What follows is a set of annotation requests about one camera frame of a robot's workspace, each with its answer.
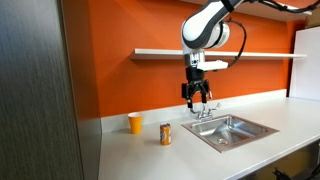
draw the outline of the gray cabinet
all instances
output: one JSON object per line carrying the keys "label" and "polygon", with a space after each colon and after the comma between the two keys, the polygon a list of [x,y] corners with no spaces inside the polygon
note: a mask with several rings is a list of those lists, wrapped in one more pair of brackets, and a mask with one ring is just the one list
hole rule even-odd
{"label": "gray cabinet", "polygon": [[85,10],[86,3],[76,1],[73,9],[63,3],[62,9],[59,0],[0,2],[0,179],[98,177],[96,79],[91,45],[81,45],[90,35],[83,29],[72,35],[69,22],[77,19],[68,16],[84,16],[75,8]]}

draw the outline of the white countertop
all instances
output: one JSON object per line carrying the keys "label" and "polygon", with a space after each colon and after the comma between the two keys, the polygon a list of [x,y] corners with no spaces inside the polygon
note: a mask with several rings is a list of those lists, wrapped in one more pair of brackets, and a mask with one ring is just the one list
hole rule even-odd
{"label": "white countertop", "polygon": [[139,135],[128,129],[104,133],[99,180],[238,179],[320,139],[320,102],[279,98],[214,112],[233,114],[279,132],[219,153],[181,124],[168,121],[172,143],[161,146],[160,123],[143,127]]}

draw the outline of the cabinet door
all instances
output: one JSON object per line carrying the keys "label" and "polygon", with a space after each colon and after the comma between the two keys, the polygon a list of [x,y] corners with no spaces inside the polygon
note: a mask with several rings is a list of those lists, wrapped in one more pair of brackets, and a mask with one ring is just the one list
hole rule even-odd
{"label": "cabinet door", "polygon": [[1,0],[0,179],[83,179],[59,3]]}
{"label": "cabinet door", "polygon": [[307,58],[294,59],[290,97],[320,100],[320,27],[297,31],[294,53]]}

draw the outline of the faucet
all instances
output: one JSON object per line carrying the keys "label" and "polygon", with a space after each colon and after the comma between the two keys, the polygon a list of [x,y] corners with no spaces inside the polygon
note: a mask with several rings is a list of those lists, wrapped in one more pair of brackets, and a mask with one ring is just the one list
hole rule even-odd
{"label": "faucet", "polygon": [[209,108],[208,112],[206,112],[206,103],[202,103],[202,110],[201,111],[194,111],[193,108],[190,108],[190,111],[193,114],[198,114],[198,120],[202,121],[207,118],[213,118],[212,111],[217,110],[220,108],[220,102],[217,104],[215,108]]}

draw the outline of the black cable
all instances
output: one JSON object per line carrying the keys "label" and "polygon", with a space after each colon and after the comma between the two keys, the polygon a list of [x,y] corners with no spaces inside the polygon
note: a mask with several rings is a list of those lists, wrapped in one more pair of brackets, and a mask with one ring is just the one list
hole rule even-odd
{"label": "black cable", "polygon": [[289,13],[303,13],[306,11],[312,11],[315,8],[317,8],[317,6],[320,4],[320,0],[317,0],[315,3],[304,8],[289,9],[288,6],[282,5],[273,0],[244,0],[243,2],[250,2],[250,3],[259,2],[271,8],[277,9],[279,11],[285,11]]}
{"label": "black cable", "polygon": [[312,171],[312,175],[316,176],[320,174],[320,163],[316,166],[316,168],[314,168],[314,170]]}
{"label": "black cable", "polygon": [[240,26],[242,28],[243,33],[244,33],[243,42],[242,42],[240,51],[239,51],[238,55],[236,57],[234,57],[234,60],[228,65],[228,68],[229,68],[229,67],[233,66],[241,57],[241,54],[243,52],[244,46],[245,46],[246,41],[247,41],[247,31],[246,31],[246,29],[244,28],[244,26],[240,22],[234,21],[231,18],[228,19],[228,20],[224,20],[223,22],[227,22],[227,23],[232,22],[232,23],[237,24],[238,26]]}

